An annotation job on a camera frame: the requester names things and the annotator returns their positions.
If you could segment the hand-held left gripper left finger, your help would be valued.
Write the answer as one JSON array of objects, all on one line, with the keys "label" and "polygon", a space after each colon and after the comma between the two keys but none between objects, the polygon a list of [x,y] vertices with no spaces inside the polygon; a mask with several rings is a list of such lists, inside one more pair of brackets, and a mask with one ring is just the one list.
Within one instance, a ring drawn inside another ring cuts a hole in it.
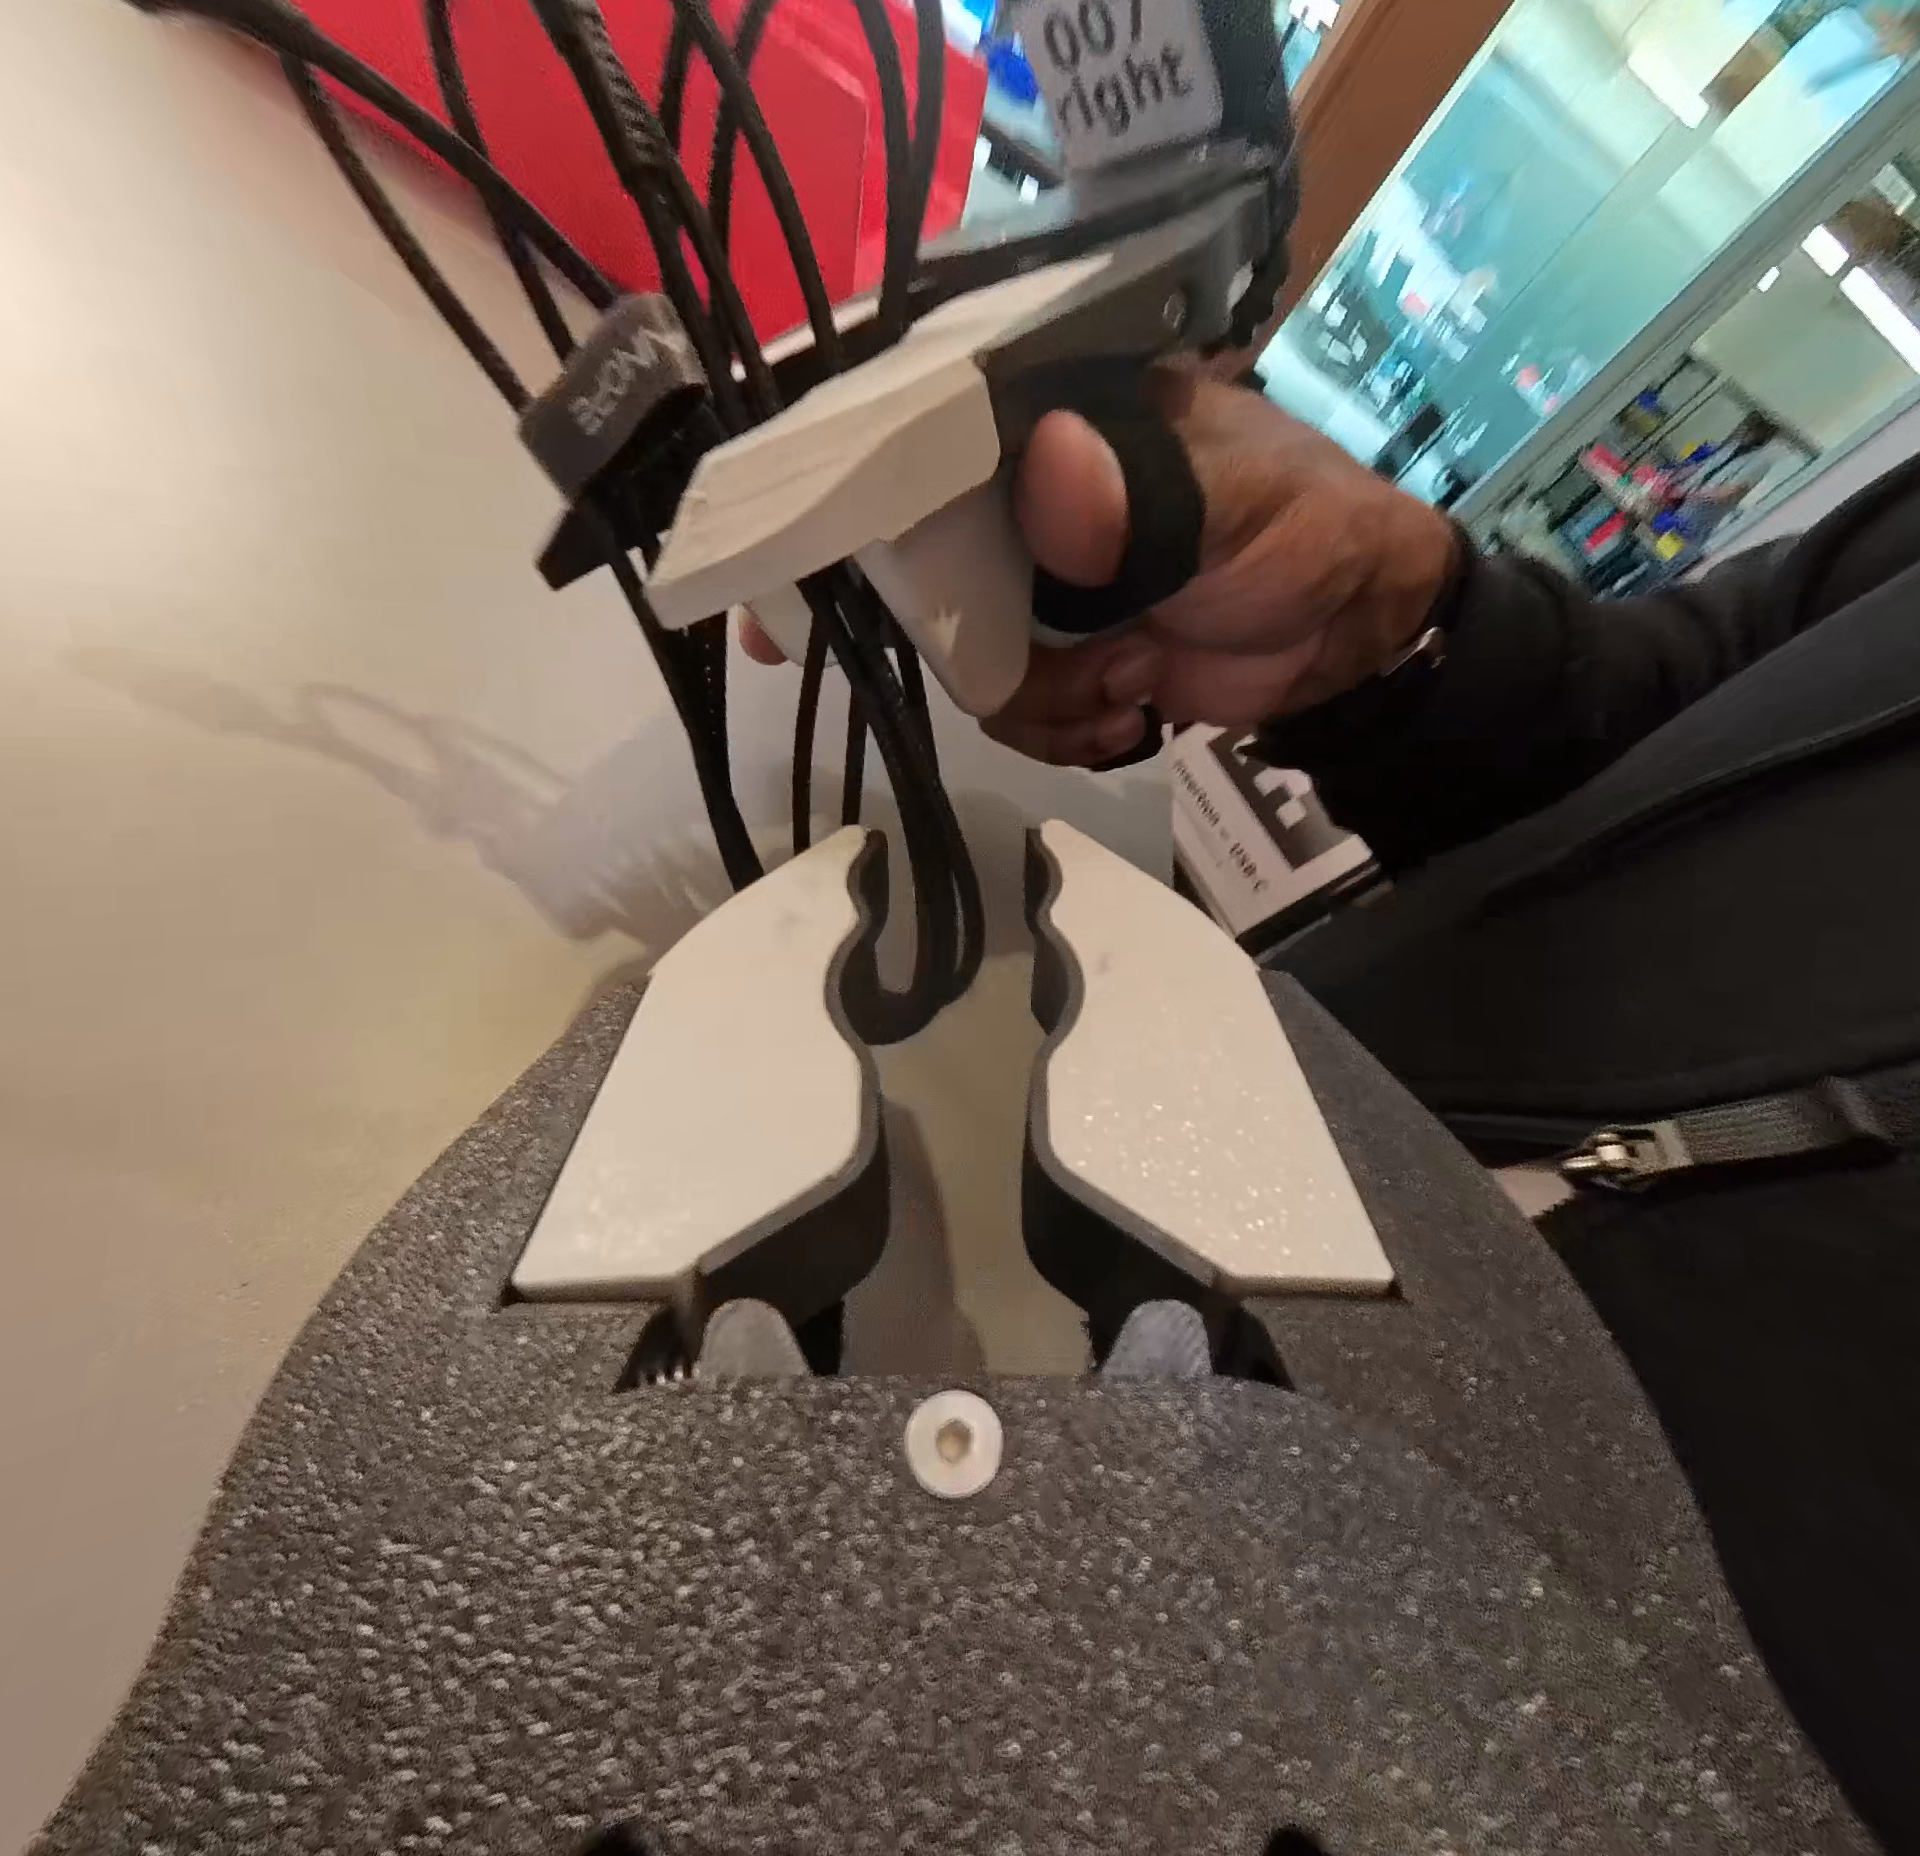
[{"label": "hand-held left gripper left finger", "polygon": [[887,1241],[885,837],[843,827],[654,965],[513,1265],[521,1301],[824,1316]]}]

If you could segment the wooden door frame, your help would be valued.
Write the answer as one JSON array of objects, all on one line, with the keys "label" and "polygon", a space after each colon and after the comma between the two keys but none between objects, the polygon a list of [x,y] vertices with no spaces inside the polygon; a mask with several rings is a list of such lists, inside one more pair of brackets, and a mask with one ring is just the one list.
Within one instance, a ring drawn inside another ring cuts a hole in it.
[{"label": "wooden door frame", "polygon": [[1284,319],[1515,0],[1347,0],[1292,92],[1302,208]]}]

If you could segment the white printed marker card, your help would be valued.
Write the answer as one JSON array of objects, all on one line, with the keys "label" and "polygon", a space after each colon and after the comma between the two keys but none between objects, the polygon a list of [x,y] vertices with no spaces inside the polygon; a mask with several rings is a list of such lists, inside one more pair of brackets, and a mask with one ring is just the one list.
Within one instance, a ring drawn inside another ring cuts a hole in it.
[{"label": "white printed marker card", "polygon": [[1167,748],[1176,887],[1236,947],[1276,959],[1381,886],[1306,773],[1264,762],[1246,734],[1190,726]]}]

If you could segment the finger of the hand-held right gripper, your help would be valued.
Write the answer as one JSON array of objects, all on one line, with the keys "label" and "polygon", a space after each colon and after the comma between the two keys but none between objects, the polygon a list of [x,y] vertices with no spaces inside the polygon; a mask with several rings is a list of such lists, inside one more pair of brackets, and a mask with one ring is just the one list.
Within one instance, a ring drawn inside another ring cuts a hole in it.
[{"label": "finger of the hand-held right gripper", "polygon": [[777,389],[922,389],[980,369],[1028,372],[1069,359],[1120,356],[1115,258],[1045,262],[1023,275],[968,289],[927,312],[890,348],[851,356],[871,338],[867,319],[843,331],[847,369],[813,349],[788,348],[773,359]]},{"label": "finger of the hand-held right gripper", "polygon": [[645,597],[690,628],[894,541],[999,462],[989,385],[964,349],[903,343],[704,453]]}]

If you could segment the shelf with colourful items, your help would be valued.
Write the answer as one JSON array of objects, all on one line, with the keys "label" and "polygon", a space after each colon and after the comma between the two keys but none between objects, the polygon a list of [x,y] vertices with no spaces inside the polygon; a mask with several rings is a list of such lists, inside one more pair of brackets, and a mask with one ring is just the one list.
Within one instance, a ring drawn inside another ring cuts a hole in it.
[{"label": "shelf with colourful items", "polygon": [[1662,589],[1715,539],[1812,465],[1807,440],[1724,379],[1642,391],[1573,453],[1548,534],[1604,599]]}]

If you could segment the person's right forearm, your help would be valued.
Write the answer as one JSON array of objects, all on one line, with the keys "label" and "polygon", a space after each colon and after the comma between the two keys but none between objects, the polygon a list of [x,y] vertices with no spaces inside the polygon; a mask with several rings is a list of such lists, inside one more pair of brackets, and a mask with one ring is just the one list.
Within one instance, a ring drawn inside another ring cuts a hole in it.
[{"label": "person's right forearm", "polygon": [[1459,550],[1419,638],[1323,707],[1259,726],[1381,868],[1408,872],[1589,787],[1630,748],[1879,586],[1917,575],[1917,454],[1812,529],[1704,577],[1600,599],[1523,555]]}]

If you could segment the person's right hand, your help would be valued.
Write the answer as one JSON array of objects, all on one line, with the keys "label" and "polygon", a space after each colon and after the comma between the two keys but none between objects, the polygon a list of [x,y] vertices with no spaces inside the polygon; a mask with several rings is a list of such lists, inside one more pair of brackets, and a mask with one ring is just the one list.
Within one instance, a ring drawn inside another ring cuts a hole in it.
[{"label": "person's right hand", "polygon": [[980,730],[1050,766],[1100,769],[1151,721],[1252,729],[1405,660],[1464,562],[1447,514],[1372,476],[1249,389],[1185,367],[1145,379],[1197,476],[1197,577],[1145,619],[1032,647]]}]

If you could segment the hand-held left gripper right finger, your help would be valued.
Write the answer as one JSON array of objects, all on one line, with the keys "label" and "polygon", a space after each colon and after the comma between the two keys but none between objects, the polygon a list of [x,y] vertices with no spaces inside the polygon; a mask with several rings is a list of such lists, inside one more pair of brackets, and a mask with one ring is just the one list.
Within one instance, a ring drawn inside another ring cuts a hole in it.
[{"label": "hand-held left gripper right finger", "polygon": [[1178,890],[1049,817],[1027,833],[1032,1264],[1197,1305],[1393,1291],[1393,1265],[1256,963]]}]

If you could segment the person's black jacket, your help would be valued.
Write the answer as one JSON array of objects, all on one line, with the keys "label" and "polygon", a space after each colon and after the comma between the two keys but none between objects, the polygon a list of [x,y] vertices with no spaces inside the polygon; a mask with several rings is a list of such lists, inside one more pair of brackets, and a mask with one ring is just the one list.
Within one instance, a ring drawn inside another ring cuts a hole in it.
[{"label": "person's black jacket", "polygon": [[1917,1853],[1917,575],[1288,973],[1475,1147],[1845,1085],[1890,1147],[1548,1223],[1797,1725]]}]

